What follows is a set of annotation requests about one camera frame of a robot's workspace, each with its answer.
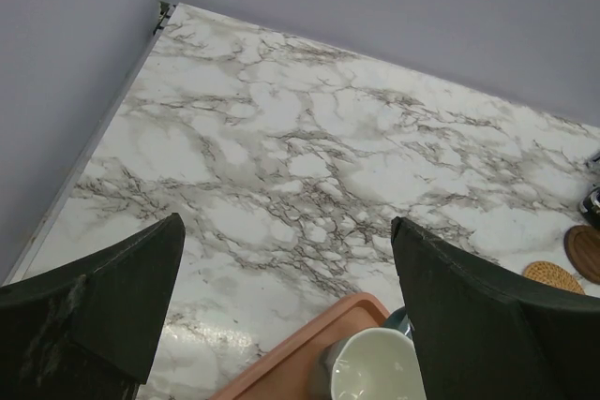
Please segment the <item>cream cup with teal handle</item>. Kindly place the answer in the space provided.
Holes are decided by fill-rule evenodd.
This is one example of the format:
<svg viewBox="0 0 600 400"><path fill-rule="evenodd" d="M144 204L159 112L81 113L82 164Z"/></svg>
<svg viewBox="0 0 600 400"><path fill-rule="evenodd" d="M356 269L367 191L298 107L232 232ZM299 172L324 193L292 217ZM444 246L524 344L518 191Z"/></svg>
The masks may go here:
<svg viewBox="0 0 600 400"><path fill-rule="evenodd" d="M398 330L368 328L318 356L307 391L312 399L425 399L413 341Z"/></svg>

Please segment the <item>dark walnut wood coaster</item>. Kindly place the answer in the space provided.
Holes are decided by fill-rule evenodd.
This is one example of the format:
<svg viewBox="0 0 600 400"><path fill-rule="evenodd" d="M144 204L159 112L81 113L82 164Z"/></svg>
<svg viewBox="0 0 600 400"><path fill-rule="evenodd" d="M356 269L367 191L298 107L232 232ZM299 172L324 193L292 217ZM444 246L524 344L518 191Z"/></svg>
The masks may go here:
<svg viewBox="0 0 600 400"><path fill-rule="evenodd" d="M573 267L588 281L600 283L599 231L591 226L574 226L563 238L563 246Z"/></svg>

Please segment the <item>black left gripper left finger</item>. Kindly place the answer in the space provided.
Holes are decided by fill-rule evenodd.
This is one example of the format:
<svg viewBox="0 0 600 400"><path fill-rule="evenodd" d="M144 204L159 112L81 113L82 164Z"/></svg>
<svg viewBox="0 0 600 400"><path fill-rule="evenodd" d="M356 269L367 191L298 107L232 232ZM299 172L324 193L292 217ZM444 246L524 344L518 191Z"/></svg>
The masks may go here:
<svg viewBox="0 0 600 400"><path fill-rule="evenodd" d="M1 288L4 399L133 399L147 382L181 263L172 214Z"/></svg>

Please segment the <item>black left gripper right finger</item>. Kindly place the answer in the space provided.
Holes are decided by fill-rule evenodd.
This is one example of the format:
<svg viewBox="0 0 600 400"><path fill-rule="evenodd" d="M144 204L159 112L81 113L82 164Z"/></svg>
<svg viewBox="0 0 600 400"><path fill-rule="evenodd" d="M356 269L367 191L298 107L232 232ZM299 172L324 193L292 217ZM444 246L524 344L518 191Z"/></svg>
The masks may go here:
<svg viewBox="0 0 600 400"><path fill-rule="evenodd" d="M391 245L429 399L596 399L599 301L470 254L406 217Z"/></svg>

